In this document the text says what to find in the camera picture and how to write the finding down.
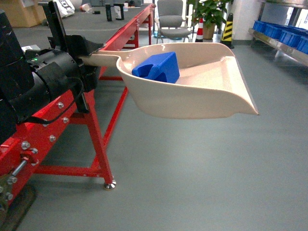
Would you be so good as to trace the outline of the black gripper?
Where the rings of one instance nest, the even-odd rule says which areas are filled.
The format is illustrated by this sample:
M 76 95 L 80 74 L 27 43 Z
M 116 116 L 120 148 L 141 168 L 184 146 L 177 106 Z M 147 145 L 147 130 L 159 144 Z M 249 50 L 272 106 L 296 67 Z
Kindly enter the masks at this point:
M 97 87 L 96 67 L 86 65 L 80 57 L 90 56 L 105 47 L 105 43 L 87 40 L 81 35 L 65 35 L 56 42 L 49 37 L 50 49 L 27 50 L 31 69 L 46 84 L 51 101 L 68 90 L 72 91 L 79 113 L 89 113 L 84 92 Z

